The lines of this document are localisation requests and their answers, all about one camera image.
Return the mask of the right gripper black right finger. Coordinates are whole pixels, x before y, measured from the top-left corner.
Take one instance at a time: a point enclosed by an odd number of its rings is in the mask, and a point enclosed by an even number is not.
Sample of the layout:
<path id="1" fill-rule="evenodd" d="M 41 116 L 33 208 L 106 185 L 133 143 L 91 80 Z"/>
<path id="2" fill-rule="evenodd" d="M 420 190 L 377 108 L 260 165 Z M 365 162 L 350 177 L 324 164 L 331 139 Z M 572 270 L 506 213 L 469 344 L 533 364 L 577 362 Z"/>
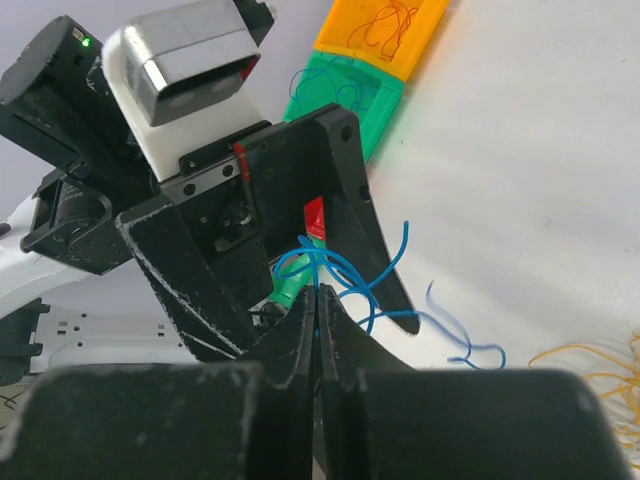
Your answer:
<path id="1" fill-rule="evenodd" d="M 317 300 L 331 479 L 628 479 L 595 394 L 550 369 L 415 370 Z"/>

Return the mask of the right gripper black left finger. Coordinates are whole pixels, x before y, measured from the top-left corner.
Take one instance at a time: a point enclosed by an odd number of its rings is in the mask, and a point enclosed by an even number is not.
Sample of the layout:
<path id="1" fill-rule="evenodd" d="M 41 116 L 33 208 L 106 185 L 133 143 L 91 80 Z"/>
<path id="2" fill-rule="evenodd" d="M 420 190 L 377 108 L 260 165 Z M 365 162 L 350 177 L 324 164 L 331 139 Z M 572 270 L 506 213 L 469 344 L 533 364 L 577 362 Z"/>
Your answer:
<path id="1" fill-rule="evenodd" d="M 1 439 L 5 479 L 308 479 L 315 291 L 243 357 L 53 370 Z"/>

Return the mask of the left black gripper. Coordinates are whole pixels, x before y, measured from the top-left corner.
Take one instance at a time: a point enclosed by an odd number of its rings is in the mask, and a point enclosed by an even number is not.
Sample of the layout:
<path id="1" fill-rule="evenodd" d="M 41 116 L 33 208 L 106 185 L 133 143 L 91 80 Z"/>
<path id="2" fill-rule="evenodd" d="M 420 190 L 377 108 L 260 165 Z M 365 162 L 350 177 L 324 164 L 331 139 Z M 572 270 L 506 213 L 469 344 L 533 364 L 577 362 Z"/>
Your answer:
<path id="1" fill-rule="evenodd" d="M 270 266 L 313 224 L 313 201 L 322 202 L 328 248 L 365 281 L 391 263 L 359 121 L 343 107 L 259 122 L 183 155 L 178 166 L 160 188 L 179 211 L 157 196 L 119 214 L 115 226 L 199 361 L 233 360 L 257 342 L 237 299 L 262 300 L 273 291 Z"/>

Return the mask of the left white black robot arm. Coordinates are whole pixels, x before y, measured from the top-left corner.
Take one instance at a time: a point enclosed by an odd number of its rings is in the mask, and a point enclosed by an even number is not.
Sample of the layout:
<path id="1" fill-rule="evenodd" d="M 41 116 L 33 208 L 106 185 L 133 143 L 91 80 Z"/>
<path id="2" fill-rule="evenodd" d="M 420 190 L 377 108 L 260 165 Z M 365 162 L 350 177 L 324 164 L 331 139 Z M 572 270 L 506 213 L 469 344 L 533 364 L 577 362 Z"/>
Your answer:
<path id="1" fill-rule="evenodd" d="M 131 20 L 107 44 L 68 16 L 1 78 L 1 134 L 52 166 L 1 225 L 1 315 L 37 328 L 55 287 L 135 260 L 200 361 L 248 350 L 286 254 L 319 227 L 352 279 L 416 334 L 369 185 L 356 116 L 263 119 L 243 86 L 271 29 L 255 1 Z"/>

